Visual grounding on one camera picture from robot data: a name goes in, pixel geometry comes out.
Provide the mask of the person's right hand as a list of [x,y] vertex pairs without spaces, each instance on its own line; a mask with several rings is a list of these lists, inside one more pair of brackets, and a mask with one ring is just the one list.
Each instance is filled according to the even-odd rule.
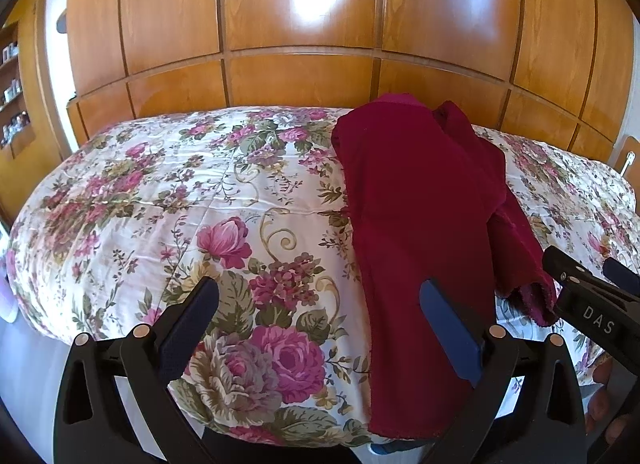
[[[608,382],[614,368],[614,360],[608,358],[601,362],[593,371],[593,380],[601,385],[601,388],[593,394],[588,403],[585,414],[586,432],[590,434],[597,427],[603,425],[604,418],[610,413],[611,400],[608,395]],[[616,439],[624,431],[631,420],[629,414],[625,414],[613,420],[605,431],[605,440],[608,444],[614,444]]]

